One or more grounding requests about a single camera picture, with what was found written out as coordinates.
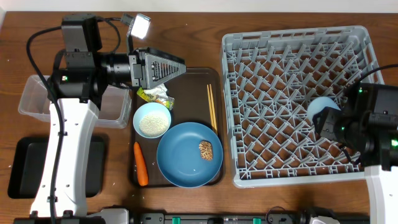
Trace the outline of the light blue cup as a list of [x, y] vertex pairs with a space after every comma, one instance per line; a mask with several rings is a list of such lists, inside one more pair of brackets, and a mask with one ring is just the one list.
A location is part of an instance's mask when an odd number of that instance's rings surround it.
[[308, 119], [312, 121], [313, 117], [326, 107], [340, 110], [339, 106], [331, 98], [326, 96], [318, 97], [314, 99], [307, 108]]

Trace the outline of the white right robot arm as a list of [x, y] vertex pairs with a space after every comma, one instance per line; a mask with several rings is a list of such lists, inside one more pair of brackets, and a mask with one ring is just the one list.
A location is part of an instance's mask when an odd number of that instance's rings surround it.
[[397, 223], [397, 87], [358, 83], [343, 108], [329, 97], [314, 99], [308, 118], [315, 132], [360, 153], [371, 223]]

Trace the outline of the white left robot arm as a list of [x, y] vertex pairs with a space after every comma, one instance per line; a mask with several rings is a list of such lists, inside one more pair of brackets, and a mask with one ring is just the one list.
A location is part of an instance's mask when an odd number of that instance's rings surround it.
[[86, 170], [94, 126], [103, 93], [109, 85], [151, 89], [186, 71], [182, 58], [151, 47], [134, 48], [143, 39], [150, 18], [128, 14], [127, 52], [102, 51], [94, 14], [65, 16], [59, 29], [64, 49], [59, 51], [50, 77], [42, 83], [50, 100], [50, 136], [38, 192], [27, 218], [19, 223], [131, 223], [125, 208], [106, 208], [88, 214]]

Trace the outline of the green snack wrapper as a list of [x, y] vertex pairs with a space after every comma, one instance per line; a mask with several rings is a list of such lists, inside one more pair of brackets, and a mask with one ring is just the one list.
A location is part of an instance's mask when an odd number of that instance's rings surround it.
[[160, 103], [169, 111], [171, 111], [174, 107], [175, 99], [167, 94], [167, 88], [164, 84], [158, 85], [157, 87], [149, 90], [143, 90], [142, 87], [140, 87], [137, 90], [137, 95], [148, 103]]

